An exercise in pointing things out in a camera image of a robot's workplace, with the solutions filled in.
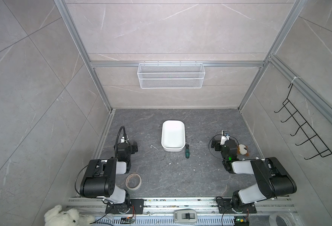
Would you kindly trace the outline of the green black screwdriver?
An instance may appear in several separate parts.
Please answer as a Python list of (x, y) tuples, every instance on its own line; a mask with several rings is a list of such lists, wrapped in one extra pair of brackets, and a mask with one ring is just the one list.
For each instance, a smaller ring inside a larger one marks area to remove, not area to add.
[(187, 137), (185, 138), (185, 157), (186, 159), (189, 159), (190, 157), (190, 148), (189, 144), (187, 143)]

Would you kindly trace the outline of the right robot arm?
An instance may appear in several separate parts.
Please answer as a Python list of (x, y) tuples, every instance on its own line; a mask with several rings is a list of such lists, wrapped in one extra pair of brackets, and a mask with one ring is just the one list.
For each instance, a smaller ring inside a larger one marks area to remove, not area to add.
[(238, 154), (242, 154), (242, 145), (228, 131), (213, 136), (208, 144), (208, 149), (211, 148), (220, 152), (219, 159), (228, 173), (253, 175), (256, 180), (254, 185), (233, 192), (229, 205), (226, 204), (228, 199), (215, 199), (226, 211), (243, 213), (255, 202), (296, 193), (295, 181), (277, 158), (240, 160)]

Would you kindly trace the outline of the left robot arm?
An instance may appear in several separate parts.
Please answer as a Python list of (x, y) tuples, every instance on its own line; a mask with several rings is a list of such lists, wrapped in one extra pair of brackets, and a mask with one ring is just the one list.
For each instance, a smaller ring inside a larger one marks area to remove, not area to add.
[(85, 170), (80, 185), (74, 184), (76, 193), (84, 198), (107, 201), (117, 207), (130, 208), (129, 192), (116, 185), (116, 176), (130, 172), (131, 155), (138, 152), (137, 143), (130, 143), (125, 126), (121, 126), (114, 145), (114, 156), (92, 159)]

